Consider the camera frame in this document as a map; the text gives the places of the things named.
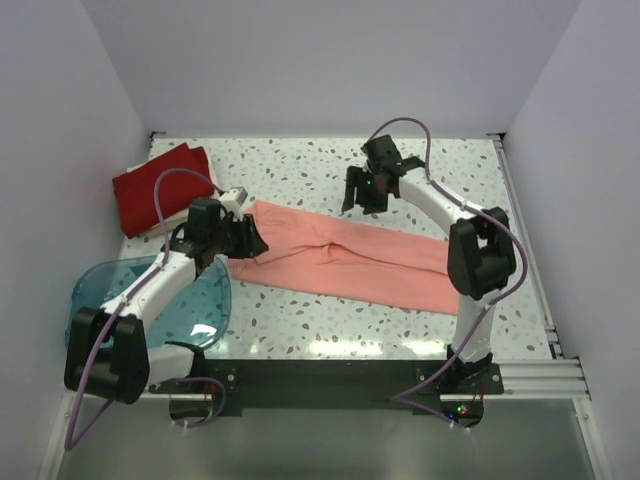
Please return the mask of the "salmon pink t-shirt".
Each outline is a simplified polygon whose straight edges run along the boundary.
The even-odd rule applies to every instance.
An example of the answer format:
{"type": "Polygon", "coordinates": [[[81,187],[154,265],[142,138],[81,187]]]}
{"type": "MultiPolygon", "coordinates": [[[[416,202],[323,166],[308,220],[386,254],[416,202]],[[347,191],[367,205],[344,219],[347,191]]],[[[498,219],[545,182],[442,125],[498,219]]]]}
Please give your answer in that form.
{"type": "Polygon", "coordinates": [[[249,209],[267,252],[232,259],[240,281],[454,315],[445,242],[265,201],[249,209]]]}

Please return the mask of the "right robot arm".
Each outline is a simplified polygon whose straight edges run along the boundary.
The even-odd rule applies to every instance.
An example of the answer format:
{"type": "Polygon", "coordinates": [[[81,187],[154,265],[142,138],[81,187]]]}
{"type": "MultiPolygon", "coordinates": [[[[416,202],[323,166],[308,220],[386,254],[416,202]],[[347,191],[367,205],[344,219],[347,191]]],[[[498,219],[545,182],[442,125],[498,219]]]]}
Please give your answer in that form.
{"type": "Polygon", "coordinates": [[[359,205],[365,214],[382,213],[388,197],[415,206],[448,233],[446,271],[459,294],[454,338],[447,360],[418,385],[396,399],[431,384],[469,392],[492,365],[491,326],[496,304],[510,294],[516,272],[515,249],[521,249],[506,212],[484,209],[432,179],[428,163],[404,158],[389,135],[370,138],[363,146],[363,167],[350,166],[345,179],[344,211],[359,205]]]}

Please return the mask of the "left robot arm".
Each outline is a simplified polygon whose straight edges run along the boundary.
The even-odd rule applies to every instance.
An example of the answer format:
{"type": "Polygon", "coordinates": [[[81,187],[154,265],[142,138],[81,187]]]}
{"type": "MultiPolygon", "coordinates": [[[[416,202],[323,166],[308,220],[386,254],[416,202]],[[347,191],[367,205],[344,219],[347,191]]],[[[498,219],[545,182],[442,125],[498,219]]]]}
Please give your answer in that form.
{"type": "Polygon", "coordinates": [[[253,259],[269,247],[255,220],[242,211],[246,192],[234,188],[219,198],[198,198],[185,223],[165,238],[161,253],[126,289],[97,308],[84,306],[70,322],[64,372],[66,388],[124,404],[144,390],[173,381],[185,392],[207,380],[202,345],[165,341],[152,346],[147,333],[175,297],[222,277],[222,309],[231,308],[231,259],[253,259]]]}

